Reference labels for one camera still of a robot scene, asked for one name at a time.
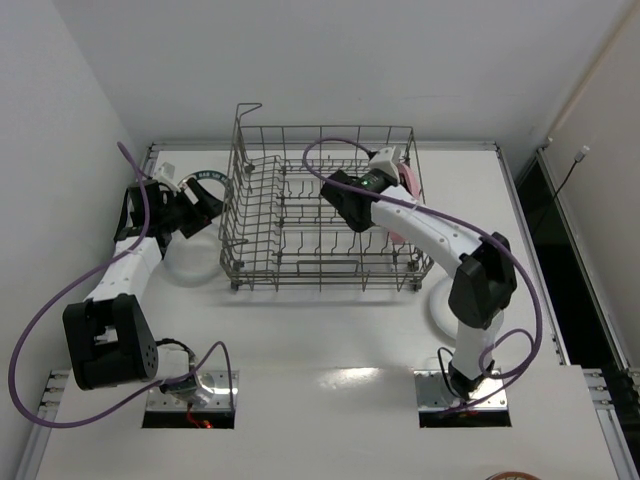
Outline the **pink plastic plate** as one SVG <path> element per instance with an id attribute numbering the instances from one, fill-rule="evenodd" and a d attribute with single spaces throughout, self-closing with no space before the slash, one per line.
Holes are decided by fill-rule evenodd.
<path id="1" fill-rule="evenodd" d="M 409 192 L 412 198 L 419 200 L 421 187 L 415 172 L 406 163 L 399 163 L 397 168 L 400 184 Z M 394 244 L 401 245 L 405 242 L 405 239 L 396 232 L 390 231 L 389 234 Z"/>

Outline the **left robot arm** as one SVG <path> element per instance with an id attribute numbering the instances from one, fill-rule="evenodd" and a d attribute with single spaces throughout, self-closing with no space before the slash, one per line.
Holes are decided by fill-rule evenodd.
<path id="1" fill-rule="evenodd" d="M 129 185 L 114 235 L 113 262 L 88 296 L 63 312 L 72 369 L 80 389 L 156 377 L 158 345 L 140 300 L 173 235 L 194 236 L 211 225 L 224 207 L 195 175 L 176 187 L 158 179 Z"/>

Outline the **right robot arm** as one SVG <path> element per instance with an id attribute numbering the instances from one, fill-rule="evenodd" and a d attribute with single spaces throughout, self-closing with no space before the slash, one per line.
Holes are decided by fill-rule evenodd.
<path id="1" fill-rule="evenodd" d="M 355 232 L 380 226 L 427 254 L 452 279 L 447 304 L 458 321 L 455 351 L 449 363 L 451 389 L 468 400 L 493 369 L 494 344 L 504 310 L 517 287 L 513 264 L 504 255 L 509 242 L 498 233 L 487 240 L 418 210 L 421 202 L 379 170 L 351 177 L 338 170 L 321 188 Z"/>

